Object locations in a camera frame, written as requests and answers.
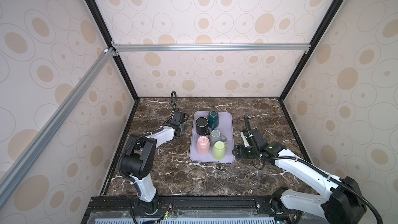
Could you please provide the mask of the light green mug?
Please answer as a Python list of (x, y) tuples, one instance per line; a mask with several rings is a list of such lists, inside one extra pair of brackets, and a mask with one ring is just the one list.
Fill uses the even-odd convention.
[(221, 161), (225, 158), (226, 156), (226, 150), (227, 150), (227, 143), (218, 141), (213, 147), (212, 147), (212, 157), (216, 161)]

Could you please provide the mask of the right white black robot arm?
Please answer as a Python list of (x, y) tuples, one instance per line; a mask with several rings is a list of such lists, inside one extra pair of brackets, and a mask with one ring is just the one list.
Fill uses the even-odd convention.
[(281, 143), (268, 142), (257, 128), (250, 126), (247, 115), (244, 122), (245, 128), (241, 132), (244, 144), (237, 145), (233, 150), (236, 158), (268, 162), (291, 173), (316, 191), (313, 195), (280, 187), (269, 201), (273, 213), (296, 210), (322, 217), (330, 224), (357, 224), (370, 210), (378, 224), (383, 222), (380, 213), (362, 195), (359, 184), (353, 178), (330, 174), (301, 159)]

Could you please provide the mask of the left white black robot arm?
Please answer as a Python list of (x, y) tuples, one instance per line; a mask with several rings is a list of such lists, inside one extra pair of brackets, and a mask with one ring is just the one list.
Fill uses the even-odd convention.
[(118, 160), (119, 174), (130, 180), (137, 191), (138, 204), (146, 213), (155, 213), (159, 195), (153, 185), (150, 172), (153, 167), (156, 148), (172, 141), (184, 132), (189, 115), (177, 108), (177, 93), (172, 91), (173, 112), (157, 129), (140, 135), (131, 135), (127, 146)]

